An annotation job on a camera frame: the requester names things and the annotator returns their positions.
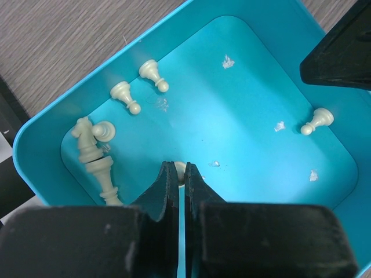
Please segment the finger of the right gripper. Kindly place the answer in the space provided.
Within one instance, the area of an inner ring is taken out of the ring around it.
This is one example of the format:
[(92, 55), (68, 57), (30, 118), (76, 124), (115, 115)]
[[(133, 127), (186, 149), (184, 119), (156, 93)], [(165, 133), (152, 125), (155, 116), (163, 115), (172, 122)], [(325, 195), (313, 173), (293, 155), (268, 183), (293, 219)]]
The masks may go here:
[(310, 85), (370, 90), (370, 0), (356, 1), (300, 64)]

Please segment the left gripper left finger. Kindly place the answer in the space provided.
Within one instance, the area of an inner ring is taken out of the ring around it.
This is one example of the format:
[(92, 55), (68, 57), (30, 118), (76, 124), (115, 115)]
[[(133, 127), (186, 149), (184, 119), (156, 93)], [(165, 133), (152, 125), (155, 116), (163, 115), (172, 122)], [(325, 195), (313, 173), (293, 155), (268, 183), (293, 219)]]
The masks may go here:
[(2, 277), (176, 277), (174, 163), (128, 206), (35, 207), (1, 229)]

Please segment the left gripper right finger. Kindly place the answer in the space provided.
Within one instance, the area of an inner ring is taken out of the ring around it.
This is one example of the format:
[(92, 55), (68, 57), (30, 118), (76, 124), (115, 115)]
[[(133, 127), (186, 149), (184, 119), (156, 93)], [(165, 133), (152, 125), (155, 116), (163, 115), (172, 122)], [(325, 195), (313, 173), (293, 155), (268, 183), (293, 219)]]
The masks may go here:
[(332, 210), (312, 204), (233, 203), (188, 163), (187, 277), (355, 277), (358, 264)]

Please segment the blue plastic tray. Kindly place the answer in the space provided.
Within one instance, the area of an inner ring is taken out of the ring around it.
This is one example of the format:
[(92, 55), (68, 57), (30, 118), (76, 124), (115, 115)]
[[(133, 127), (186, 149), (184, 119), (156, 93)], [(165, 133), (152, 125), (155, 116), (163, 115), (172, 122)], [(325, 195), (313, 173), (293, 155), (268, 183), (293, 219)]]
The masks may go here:
[[(31, 118), (13, 144), (16, 169), (45, 204), (104, 204), (71, 130), (85, 116), (106, 120), (116, 134), (103, 149), (123, 203), (162, 162), (191, 162), (227, 201), (333, 209), (366, 270), (370, 93), (302, 82), (299, 65), (323, 37), (300, 1), (188, 1)], [(165, 93), (139, 75), (150, 59)], [(110, 95), (122, 81), (138, 115)], [(302, 135), (317, 108), (333, 123)]]

